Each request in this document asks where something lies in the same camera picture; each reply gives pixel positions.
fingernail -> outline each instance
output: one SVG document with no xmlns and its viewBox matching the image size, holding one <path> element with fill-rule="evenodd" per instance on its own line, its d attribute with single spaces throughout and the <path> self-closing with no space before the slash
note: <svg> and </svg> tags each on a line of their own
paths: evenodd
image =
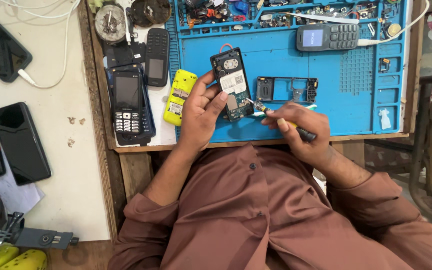
<svg viewBox="0 0 432 270">
<path fill-rule="evenodd" d="M 281 132 L 287 132 L 290 129 L 288 127 L 288 124 L 286 123 L 286 120 L 284 120 L 284 118 L 279 118 L 277 120 L 277 125 L 279 126 L 279 130 Z"/>
<path fill-rule="evenodd" d="M 219 98 L 222 101 L 226 101 L 228 99 L 228 94 L 226 92 L 221 92 L 221 94 L 219 94 Z"/>
</svg>

yellow phone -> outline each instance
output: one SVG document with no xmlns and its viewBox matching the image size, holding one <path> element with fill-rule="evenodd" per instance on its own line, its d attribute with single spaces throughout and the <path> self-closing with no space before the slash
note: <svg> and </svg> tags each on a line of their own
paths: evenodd
<svg viewBox="0 0 432 270">
<path fill-rule="evenodd" d="M 183 103 L 188 99 L 197 79 L 198 76 L 189 71 L 182 69 L 176 71 L 163 114 L 164 121 L 175 126 L 181 126 Z"/>
</svg>

gold coin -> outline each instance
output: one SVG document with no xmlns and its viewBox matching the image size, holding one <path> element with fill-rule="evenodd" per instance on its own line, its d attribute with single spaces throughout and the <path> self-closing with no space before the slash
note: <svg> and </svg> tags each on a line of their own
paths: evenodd
<svg viewBox="0 0 432 270">
<path fill-rule="evenodd" d="M 401 31 L 401 26 L 397 23 L 393 23 L 388 28 L 388 36 L 394 37 L 396 34 L 399 33 L 399 31 Z"/>
</svg>

shirt sleeve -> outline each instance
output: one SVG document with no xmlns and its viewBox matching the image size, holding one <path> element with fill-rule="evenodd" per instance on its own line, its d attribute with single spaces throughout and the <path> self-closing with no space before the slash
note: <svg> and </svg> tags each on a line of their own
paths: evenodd
<svg viewBox="0 0 432 270">
<path fill-rule="evenodd" d="M 328 185 L 334 209 L 360 233 L 380 242 L 413 269 L 432 269 L 432 224 L 400 196 L 401 191 L 385 172 L 350 189 Z"/>
<path fill-rule="evenodd" d="M 138 193 L 124 207 L 123 226 L 108 270 L 159 269 L 177 219 L 178 201 L 160 206 Z"/>
</svg>

blue silicone repair mat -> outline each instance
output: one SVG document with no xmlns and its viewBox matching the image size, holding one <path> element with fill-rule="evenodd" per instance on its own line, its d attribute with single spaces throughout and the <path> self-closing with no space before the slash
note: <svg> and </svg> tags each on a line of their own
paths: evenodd
<svg viewBox="0 0 432 270">
<path fill-rule="evenodd" d="M 178 69 L 184 69 L 202 76 L 211 70 L 209 58 L 218 54 L 225 43 L 239 47 L 246 70 L 252 99 L 256 98 L 256 78 L 260 77 L 312 77 L 319 79 L 316 112 L 329 117 L 331 135 L 358 135 L 394 133 L 399 130 L 401 88 L 404 62 L 405 33 L 398 38 L 379 45 L 358 47 L 352 50 L 301 52 L 295 48 L 296 30 L 299 25 L 291 17 L 290 27 L 262 28 L 257 20 L 263 13 L 291 12 L 303 13 L 329 5 L 348 10 L 361 8 L 369 3 L 377 7 L 374 18 L 360 19 L 360 39 L 385 39 L 382 24 L 378 21 L 384 11 L 387 21 L 405 27 L 407 1 L 389 3 L 381 1 L 352 0 L 306 0 L 302 4 L 288 4 L 276 7 L 262 7 L 252 4 L 252 19 L 195 25 L 189 28 L 186 11 L 181 0 L 174 0 L 173 14 L 166 23 L 170 32 L 170 71 L 171 76 Z M 229 6 L 231 11 L 234 2 Z M 184 26 L 180 25 L 178 12 L 183 12 Z M 241 25 L 243 30 L 234 30 Z M 391 61 L 388 70 L 380 70 L 381 59 Z M 291 90 L 288 85 L 275 85 L 274 98 L 289 100 Z M 265 102 L 272 109 L 279 108 L 282 102 Z M 390 127 L 383 129 L 381 110 L 389 113 Z M 278 130 L 268 130 L 260 124 L 261 118 L 245 117 L 229 122 L 220 115 L 211 142 L 250 141 L 282 138 Z"/>
</svg>

